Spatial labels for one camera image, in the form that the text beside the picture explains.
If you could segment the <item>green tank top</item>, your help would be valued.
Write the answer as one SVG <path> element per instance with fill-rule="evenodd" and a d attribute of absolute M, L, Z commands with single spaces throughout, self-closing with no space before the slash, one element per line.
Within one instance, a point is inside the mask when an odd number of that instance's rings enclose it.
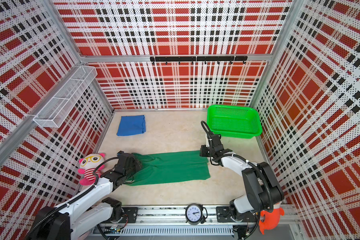
<path fill-rule="evenodd" d="M 129 186 L 180 183 L 209 179 L 208 159 L 199 151 L 134 154 L 142 169 L 127 179 Z"/>

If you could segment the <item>blue tank top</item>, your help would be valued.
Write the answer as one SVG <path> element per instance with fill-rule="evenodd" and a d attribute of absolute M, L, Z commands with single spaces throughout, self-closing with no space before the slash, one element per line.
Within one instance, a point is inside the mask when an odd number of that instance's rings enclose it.
<path fill-rule="evenodd" d="M 146 132 L 146 120 L 144 115 L 122 116 L 117 136 L 134 136 Z"/>

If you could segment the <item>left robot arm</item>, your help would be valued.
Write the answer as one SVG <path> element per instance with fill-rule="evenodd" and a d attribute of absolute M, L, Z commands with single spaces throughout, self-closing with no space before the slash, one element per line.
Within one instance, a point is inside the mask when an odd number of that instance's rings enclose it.
<path fill-rule="evenodd" d="M 109 197 L 118 187 L 131 182 L 143 166 L 134 154 L 118 152 L 115 166 L 102 172 L 105 154 L 90 154 L 79 160 L 78 172 L 85 190 L 55 207 L 44 207 L 26 235 L 27 240 L 78 240 L 104 221 L 128 220 L 122 203 Z"/>

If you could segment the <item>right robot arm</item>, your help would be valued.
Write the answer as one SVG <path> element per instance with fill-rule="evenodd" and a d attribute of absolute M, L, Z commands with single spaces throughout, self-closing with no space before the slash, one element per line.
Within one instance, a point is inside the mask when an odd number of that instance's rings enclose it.
<path fill-rule="evenodd" d="M 271 166 L 266 162 L 252 163 L 224 148 L 220 135 L 207 133 L 206 139 L 200 156 L 209 158 L 214 166 L 232 170 L 244 182 L 245 194 L 230 201 L 229 216 L 241 221 L 245 214 L 275 212 L 277 204 L 284 200 L 284 194 Z"/>

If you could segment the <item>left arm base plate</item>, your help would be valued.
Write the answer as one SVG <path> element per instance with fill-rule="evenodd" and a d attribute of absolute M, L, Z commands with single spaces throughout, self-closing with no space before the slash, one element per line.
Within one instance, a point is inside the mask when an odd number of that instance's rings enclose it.
<path fill-rule="evenodd" d="M 121 213 L 114 213 L 110 219 L 102 224 L 134 224 L 138 216 L 138 207 L 122 207 Z"/>

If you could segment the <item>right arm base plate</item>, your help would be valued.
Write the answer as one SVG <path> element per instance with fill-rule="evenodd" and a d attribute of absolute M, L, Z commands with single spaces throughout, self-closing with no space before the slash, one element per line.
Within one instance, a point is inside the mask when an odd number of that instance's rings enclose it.
<path fill-rule="evenodd" d="M 219 223 L 255 223 L 257 221 L 255 213 L 239 213 L 231 206 L 216 207 L 216 212 Z"/>

